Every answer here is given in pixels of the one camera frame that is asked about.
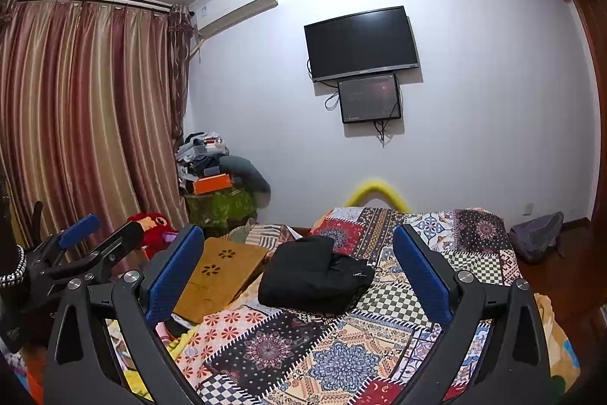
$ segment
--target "quilt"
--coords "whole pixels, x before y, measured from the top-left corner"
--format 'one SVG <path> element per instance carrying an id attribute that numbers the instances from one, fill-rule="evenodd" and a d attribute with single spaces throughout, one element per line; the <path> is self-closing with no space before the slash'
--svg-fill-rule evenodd
<path id="1" fill-rule="evenodd" d="M 491 284 L 520 276 L 503 221 L 488 211 L 335 208 L 312 234 L 332 237 L 336 252 L 368 260 L 375 268 L 369 290 L 340 316 L 266 307 L 248 290 L 206 316 L 176 360 L 198 395 L 209 404 L 390 404 L 442 331 L 427 319 L 394 256 L 392 233 L 406 223 L 455 269 Z M 253 230 L 246 241 L 268 246 L 269 255 L 293 240 L 280 226 Z M 445 399 L 465 390 L 490 325 L 479 324 Z"/>

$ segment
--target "monitor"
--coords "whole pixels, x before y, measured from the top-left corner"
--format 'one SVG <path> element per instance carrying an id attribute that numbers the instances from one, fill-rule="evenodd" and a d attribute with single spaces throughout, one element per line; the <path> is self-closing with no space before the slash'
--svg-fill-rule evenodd
<path id="1" fill-rule="evenodd" d="M 350 14 L 304 30 L 313 81 L 419 65 L 403 6 Z"/>
<path id="2" fill-rule="evenodd" d="M 344 124 L 401 118 L 398 81 L 394 74 L 340 80 L 338 92 Z"/>

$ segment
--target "gray bag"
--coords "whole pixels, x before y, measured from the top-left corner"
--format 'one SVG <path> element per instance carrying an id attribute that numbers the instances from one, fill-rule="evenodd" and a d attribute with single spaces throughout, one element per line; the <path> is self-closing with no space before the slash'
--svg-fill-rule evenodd
<path id="1" fill-rule="evenodd" d="M 548 247 L 557 247 L 559 255 L 565 257 L 558 241 L 563 226 L 563 212 L 545 215 L 515 225 L 508 236 L 512 247 L 530 265 L 538 264 L 546 256 Z"/>

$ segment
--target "wooden floor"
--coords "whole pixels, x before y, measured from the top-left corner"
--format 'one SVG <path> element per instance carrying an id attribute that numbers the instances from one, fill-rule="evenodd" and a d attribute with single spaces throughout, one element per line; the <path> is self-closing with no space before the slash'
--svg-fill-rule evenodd
<path id="1" fill-rule="evenodd" d="M 553 251 L 539 265 L 518 263 L 533 290 L 550 297 L 556 321 L 584 369 L 594 364 L 605 338 L 599 307 L 607 302 L 607 243 L 595 241 L 586 228 L 560 235 L 565 258 Z"/>

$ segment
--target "cable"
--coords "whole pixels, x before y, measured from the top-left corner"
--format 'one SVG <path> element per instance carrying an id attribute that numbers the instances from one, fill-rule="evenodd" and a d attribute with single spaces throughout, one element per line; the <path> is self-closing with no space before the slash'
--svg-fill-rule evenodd
<path id="1" fill-rule="evenodd" d="M 338 99 L 335 100 L 335 103 L 331 106 L 331 107 L 327 107 L 327 104 L 334 99 L 335 97 L 337 97 Z M 333 93 L 327 100 L 325 100 L 325 109 L 327 110 L 335 110 L 335 108 L 338 106 L 339 103 L 339 92 L 336 91 L 335 93 Z"/>
<path id="2" fill-rule="evenodd" d="M 337 89 L 336 86 L 330 85 L 328 83 L 325 83 L 324 81 L 314 81 L 312 79 L 312 69 L 310 68 L 310 60 L 308 59 L 308 62 L 306 63 L 306 66 L 308 67 L 308 75 L 310 76 L 310 80 L 312 81 L 312 83 L 321 83 L 323 85 L 325 85 L 326 87 L 329 88 L 333 88 L 334 90 Z"/>
<path id="3" fill-rule="evenodd" d="M 388 123 L 389 123 L 390 119 L 392 118 L 392 114 L 394 114 L 396 105 L 399 102 L 402 104 L 401 83 L 398 80 L 396 74 L 394 74 L 394 79 L 396 79 L 396 88 L 397 88 L 396 102 L 394 102 L 394 107 L 392 107 L 392 110 L 390 111 L 390 114 L 388 115 L 387 119 L 380 119 L 377 121 L 373 121 L 373 127 L 375 128 L 375 130 L 377 131 L 377 134 L 379 135 L 379 141 L 381 142 L 382 148 L 385 147 L 385 130 L 388 127 Z"/>

